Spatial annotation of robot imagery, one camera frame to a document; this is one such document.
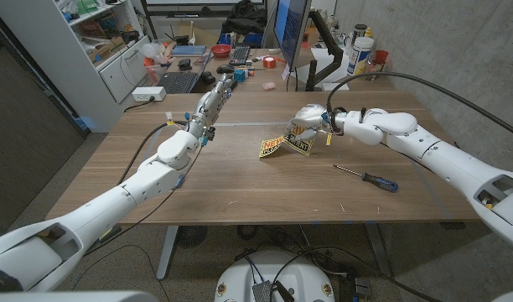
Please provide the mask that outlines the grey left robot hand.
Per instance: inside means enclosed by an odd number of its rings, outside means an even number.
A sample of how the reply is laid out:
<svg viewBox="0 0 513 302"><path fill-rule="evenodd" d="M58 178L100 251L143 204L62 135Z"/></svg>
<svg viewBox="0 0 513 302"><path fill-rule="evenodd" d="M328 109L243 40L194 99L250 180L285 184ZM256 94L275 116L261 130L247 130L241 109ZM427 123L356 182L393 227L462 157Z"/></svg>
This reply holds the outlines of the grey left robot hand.
<svg viewBox="0 0 513 302"><path fill-rule="evenodd" d="M215 136L213 124L217 121L220 110L231 97L231 91L236 85L237 80L233 75L223 74L215 87L199 99L184 130L196 138L207 138L212 141Z"/></svg>

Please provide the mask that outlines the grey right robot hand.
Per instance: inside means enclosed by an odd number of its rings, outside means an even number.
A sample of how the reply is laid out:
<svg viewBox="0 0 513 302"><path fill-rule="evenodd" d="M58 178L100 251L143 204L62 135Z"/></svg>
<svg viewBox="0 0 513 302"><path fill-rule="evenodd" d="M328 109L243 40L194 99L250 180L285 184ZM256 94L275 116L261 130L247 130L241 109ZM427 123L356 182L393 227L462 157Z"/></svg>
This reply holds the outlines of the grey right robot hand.
<svg viewBox="0 0 513 302"><path fill-rule="evenodd" d="M316 138L320 130L329 129L327 109L319 104L308 104L302 107L289 121L284 135L290 134L295 127L301 127L303 131L293 137L294 141Z"/></svg>

